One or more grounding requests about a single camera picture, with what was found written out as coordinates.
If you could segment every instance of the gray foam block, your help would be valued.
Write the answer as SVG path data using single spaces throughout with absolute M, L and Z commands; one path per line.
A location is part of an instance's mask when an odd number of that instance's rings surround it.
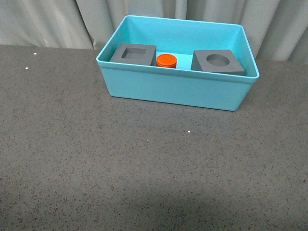
M 121 43 L 111 62 L 156 66 L 156 46 L 134 43 Z
M 242 76 L 245 70 L 231 50 L 196 50 L 191 70 Z

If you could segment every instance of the dark gray table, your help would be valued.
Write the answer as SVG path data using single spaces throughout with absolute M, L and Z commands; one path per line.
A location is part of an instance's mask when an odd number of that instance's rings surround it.
M 308 229 L 307 65 L 258 61 L 228 112 L 112 98 L 98 51 L 0 53 L 1 230 Z

